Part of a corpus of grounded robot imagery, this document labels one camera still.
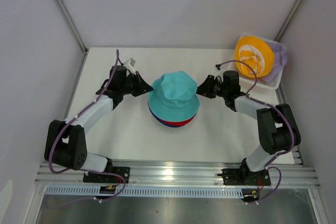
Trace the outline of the red bucket hat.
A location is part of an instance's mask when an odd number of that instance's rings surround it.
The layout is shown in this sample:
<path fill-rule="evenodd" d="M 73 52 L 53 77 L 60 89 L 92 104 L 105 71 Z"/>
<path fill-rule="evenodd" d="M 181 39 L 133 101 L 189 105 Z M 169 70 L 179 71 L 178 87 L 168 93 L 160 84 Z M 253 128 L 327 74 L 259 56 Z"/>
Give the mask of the red bucket hat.
<path fill-rule="evenodd" d="M 165 121 L 159 117 L 157 117 L 155 114 L 152 114 L 152 116 L 161 124 L 168 126 L 168 127 L 172 127 L 172 128 L 177 128 L 177 127 L 183 127 L 187 124 L 189 124 L 196 116 L 196 114 L 194 114 L 191 118 L 185 120 L 185 121 L 178 121 L 178 122 L 171 122 L 171 121 Z"/>

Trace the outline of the teal bucket hat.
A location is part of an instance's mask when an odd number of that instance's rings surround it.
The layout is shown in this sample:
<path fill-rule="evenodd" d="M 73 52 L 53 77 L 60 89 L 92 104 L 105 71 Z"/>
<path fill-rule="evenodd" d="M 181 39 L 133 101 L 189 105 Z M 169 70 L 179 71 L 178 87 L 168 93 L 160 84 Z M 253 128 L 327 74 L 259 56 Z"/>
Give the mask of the teal bucket hat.
<path fill-rule="evenodd" d="M 152 88 L 148 106 L 158 119 L 176 123 L 197 114 L 200 107 L 197 83 L 186 72 L 165 73 L 152 83 Z"/>

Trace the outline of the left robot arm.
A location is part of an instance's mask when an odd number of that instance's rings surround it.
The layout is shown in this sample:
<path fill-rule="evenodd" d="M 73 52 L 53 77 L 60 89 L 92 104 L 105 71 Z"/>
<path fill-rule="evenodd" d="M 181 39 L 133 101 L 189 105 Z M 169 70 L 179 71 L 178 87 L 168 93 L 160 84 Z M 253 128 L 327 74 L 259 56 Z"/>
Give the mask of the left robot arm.
<path fill-rule="evenodd" d="M 82 170 L 95 174 L 101 182 L 113 178 L 111 160 L 87 150 L 86 135 L 105 115 L 112 112 L 125 95 L 138 97 L 153 91 L 139 72 L 125 66 L 113 66 L 110 76 L 93 100 L 67 119 L 53 120 L 48 128 L 44 158 L 53 174 Z"/>

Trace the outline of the blue bucket hat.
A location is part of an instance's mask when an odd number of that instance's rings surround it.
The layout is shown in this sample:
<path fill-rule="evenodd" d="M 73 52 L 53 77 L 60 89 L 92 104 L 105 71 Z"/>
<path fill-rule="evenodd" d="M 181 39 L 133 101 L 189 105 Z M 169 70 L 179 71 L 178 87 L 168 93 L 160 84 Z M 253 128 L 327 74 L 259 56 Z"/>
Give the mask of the blue bucket hat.
<path fill-rule="evenodd" d="M 171 128 L 178 128 L 178 127 L 183 127 L 184 123 L 182 122 L 169 122 L 169 121 L 165 121 L 160 119 L 159 117 L 157 117 L 152 110 L 149 108 L 149 111 L 151 112 L 152 116 L 162 125 L 167 126 L 167 127 L 171 127 Z"/>

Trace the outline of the yellow bucket hat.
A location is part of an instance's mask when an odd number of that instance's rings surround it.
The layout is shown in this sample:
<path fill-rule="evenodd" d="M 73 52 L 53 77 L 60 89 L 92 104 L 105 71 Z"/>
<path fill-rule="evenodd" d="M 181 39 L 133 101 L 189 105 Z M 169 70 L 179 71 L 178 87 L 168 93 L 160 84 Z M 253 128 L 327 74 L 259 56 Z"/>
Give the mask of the yellow bucket hat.
<path fill-rule="evenodd" d="M 254 78 L 254 71 L 257 78 L 261 78 L 271 72 L 275 54 L 263 39 L 243 36 L 236 44 L 234 60 L 241 74 Z"/>

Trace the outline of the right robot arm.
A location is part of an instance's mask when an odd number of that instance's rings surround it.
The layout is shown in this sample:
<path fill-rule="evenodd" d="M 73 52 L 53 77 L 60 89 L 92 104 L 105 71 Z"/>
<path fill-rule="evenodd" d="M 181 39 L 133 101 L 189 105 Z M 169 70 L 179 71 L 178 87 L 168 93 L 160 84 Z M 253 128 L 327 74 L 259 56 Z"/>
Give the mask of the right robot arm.
<path fill-rule="evenodd" d="M 244 158 L 239 168 L 224 168 L 219 174 L 225 186 L 269 186 L 268 168 L 279 156 L 300 144 L 300 133 L 291 107 L 271 105 L 241 91 L 238 72 L 227 70 L 222 77 L 209 75 L 197 88 L 198 95 L 214 99 L 221 97 L 234 112 L 257 121 L 259 145 Z"/>

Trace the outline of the lilac bucket hat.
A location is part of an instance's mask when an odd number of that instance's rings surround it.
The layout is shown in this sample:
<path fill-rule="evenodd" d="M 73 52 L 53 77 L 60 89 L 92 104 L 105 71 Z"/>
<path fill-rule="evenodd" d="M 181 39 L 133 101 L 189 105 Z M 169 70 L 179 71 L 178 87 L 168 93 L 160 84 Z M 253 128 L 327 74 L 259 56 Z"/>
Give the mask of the lilac bucket hat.
<path fill-rule="evenodd" d="M 274 57 L 274 64 L 272 66 L 270 73 L 268 73 L 264 77 L 261 77 L 261 80 L 267 83 L 271 83 L 276 78 L 278 73 L 287 64 L 288 55 L 287 55 L 287 48 L 283 44 L 273 40 L 267 40 L 266 44 L 273 51 L 275 57 Z"/>

